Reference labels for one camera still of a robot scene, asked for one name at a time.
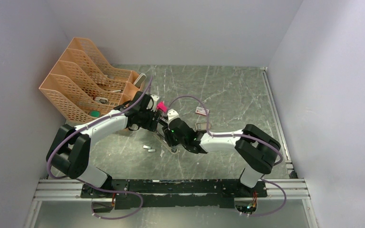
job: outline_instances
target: gray wall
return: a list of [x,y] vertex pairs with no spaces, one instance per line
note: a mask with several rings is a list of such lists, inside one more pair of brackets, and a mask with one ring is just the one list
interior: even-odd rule
[[365,227],[365,1],[305,0],[268,76],[320,226]]
[[111,63],[264,67],[302,0],[48,0]]
[[60,113],[38,90],[68,40],[43,0],[0,0],[0,227],[22,227]]

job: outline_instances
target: metal frame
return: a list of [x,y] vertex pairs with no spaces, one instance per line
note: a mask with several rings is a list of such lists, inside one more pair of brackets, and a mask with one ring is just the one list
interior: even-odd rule
[[290,159],[290,154],[289,154],[289,151],[288,151],[288,146],[286,144],[286,139],[285,139],[285,136],[283,135],[282,125],[280,124],[278,111],[276,110],[275,101],[273,100],[272,91],[271,91],[270,86],[269,86],[267,73],[265,71],[262,71],[261,73],[262,73],[262,77],[264,78],[265,88],[267,89],[267,92],[268,92],[267,95],[268,95],[268,98],[269,98],[269,101],[270,101],[269,104],[270,104],[270,107],[273,111],[272,115],[273,115],[273,118],[275,119],[275,126],[276,126],[276,129],[278,131],[279,141],[282,142],[282,149],[285,152],[286,160],[291,160]]
[[[262,71],[264,78],[264,85],[267,90],[268,98],[270,100],[270,106],[273,111],[273,117],[276,123],[276,129],[278,131],[279,141],[282,142],[282,148],[286,157],[286,168],[288,174],[293,170],[293,163],[290,159],[285,136],[283,135],[282,126],[278,117],[278,112],[273,100],[272,92],[269,86],[267,74]],[[318,228],[318,221],[314,214],[313,205],[311,203],[310,194],[304,179],[268,179],[279,186],[281,186],[287,195],[288,200],[302,200],[304,211],[307,217],[308,225],[310,228]],[[34,194],[33,201],[30,206],[29,215],[26,219],[25,228],[33,228],[36,224],[38,213],[43,201],[92,201],[92,202],[110,202],[111,199],[83,199],[80,197],[83,184],[77,180],[64,179],[64,180],[40,180],[36,192]],[[282,191],[272,184],[266,183],[266,190],[268,197],[259,198],[258,200],[282,200]],[[236,201],[248,201],[250,198],[235,198]]]

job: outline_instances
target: black mounting plate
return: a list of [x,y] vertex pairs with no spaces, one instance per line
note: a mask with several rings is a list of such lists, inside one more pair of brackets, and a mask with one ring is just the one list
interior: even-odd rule
[[[252,198],[256,191],[259,198],[267,197],[265,183],[258,181],[248,188],[239,179],[195,179],[195,180],[113,180],[115,190],[138,192],[144,199],[143,207],[194,207],[219,206],[235,208],[234,198]],[[81,198],[111,198],[113,194],[98,194],[83,185]],[[115,196],[114,209],[137,208],[140,199],[134,195]]]

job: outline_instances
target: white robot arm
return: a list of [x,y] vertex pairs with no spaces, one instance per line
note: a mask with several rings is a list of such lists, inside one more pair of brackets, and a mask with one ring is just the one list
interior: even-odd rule
[[[138,92],[133,101],[137,100],[140,95],[141,92]],[[72,179],[79,179],[102,189],[111,189],[112,177],[89,164],[90,148],[109,134],[129,128],[132,125],[136,124],[155,132],[158,124],[161,124],[164,140],[171,147],[181,144],[192,153],[238,152],[247,162],[247,166],[240,177],[240,182],[249,188],[254,187],[263,174],[271,172],[277,157],[274,151],[261,144],[254,147],[252,145],[254,141],[233,136],[234,134],[251,135],[266,141],[279,150],[280,144],[256,126],[248,124],[238,131],[215,133],[229,134],[232,135],[231,137],[212,137],[206,131],[194,131],[179,118],[178,113],[173,109],[167,112],[166,118],[162,118],[162,111],[155,109],[158,100],[158,96],[144,95],[144,98],[133,109],[121,115],[115,116],[126,109],[126,104],[120,105],[108,114],[101,116],[100,118],[105,120],[76,134],[72,140],[61,147],[58,154],[55,154],[52,165]],[[86,123],[76,127],[63,125],[51,145],[47,159],[61,141],[76,130],[89,126],[89,124]]]

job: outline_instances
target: gray marble floor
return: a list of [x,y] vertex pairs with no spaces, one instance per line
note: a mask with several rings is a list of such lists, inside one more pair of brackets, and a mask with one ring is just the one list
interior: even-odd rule
[[[210,122],[215,132],[242,129],[254,124],[278,139],[270,101],[259,68],[232,66],[154,66],[116,65],[153,76],[152,94],[168,104],[180,95],[194,95],[210,109]],[[172,106],[191,127],[205,122],[195,114],[198,102],[182,98]],[[150,145],[156,152],[148,152]],[[120,179],[207,179],[238,178],[245,161],[238,153],[215,152],[192,154],[178,147],[171,154],[153,137],[152,132],[122,131],[99,141],[90,152],[91,162]],[[288,178],[284,162],[274,167],[266,178]]]

